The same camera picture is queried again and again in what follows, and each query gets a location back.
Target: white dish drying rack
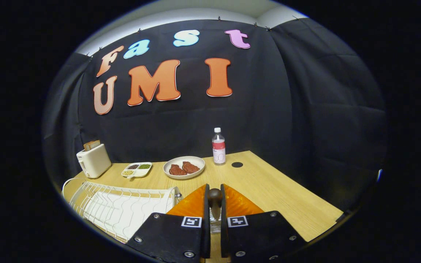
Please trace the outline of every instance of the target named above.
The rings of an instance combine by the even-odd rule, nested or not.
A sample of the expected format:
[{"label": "white dish drying rack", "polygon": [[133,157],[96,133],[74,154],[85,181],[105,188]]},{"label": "white dish drying rack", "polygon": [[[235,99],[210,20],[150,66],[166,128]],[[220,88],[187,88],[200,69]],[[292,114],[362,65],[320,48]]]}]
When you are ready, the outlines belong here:
[{"label": "white dish drying rack", "polygon": [[82,218],[116,240],[127,243],[150,214],[167,213],[181,199],[182,195],[177,187],[149,190],[85,181],[72,195],[69,205]]}]

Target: meat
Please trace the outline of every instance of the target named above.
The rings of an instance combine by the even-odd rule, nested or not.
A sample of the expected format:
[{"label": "meat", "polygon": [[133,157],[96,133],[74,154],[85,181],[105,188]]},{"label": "meat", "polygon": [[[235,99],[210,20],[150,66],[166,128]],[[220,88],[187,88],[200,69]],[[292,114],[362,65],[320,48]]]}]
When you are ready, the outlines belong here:
[{"label": "meat", "polygon": [[188,161],[184,161],[183,162],[183,170],[188,173],[188,174],[192,174],[195,173],[197,171],[199,171],[199,167],[197,167],[196,165],[188,162]]},{"label": "meat", "polygon": [[170,170],[168,171],[171,175],[186,175],[186,172],[183,171],[180,166],[172,164]]}]

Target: white toaster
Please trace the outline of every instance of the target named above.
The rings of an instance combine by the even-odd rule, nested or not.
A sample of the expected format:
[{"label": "white toaster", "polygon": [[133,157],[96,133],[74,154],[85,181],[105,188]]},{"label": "white toaster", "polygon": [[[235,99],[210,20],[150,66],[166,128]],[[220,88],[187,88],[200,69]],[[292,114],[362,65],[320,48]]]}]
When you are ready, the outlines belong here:
[{"label": "white toaster", "polygon": [[98,178],[111,166],[104,144],[92,148],[90,151],[82,150],[76,156],[80,167],[88,178]]}]

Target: water bottle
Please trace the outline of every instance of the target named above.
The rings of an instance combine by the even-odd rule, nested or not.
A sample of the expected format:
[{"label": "water bottle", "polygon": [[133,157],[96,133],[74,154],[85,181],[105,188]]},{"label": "water bottle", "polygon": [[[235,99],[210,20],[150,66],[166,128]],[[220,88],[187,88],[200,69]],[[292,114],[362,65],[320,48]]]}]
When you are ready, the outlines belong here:
[{"label": "water bottle", "polygon": [[214,138],[212,138],[212,152],[215,164],[225,163],[225,139],[220,134],[220,128],[214,128]]}]

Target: bolt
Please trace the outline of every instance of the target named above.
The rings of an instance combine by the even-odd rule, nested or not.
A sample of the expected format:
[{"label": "bolt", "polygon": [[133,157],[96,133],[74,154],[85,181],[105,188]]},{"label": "bolt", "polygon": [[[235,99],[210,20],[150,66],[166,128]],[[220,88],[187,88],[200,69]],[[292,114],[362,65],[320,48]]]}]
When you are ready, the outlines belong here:
[{"label": "bolt", "polygon": [[186,252],[184,253],[184,256],[185,256],[186,258],[192,258],[192,257],[194,257],[194,253],[192,253],[191,251],[186,251]]}]

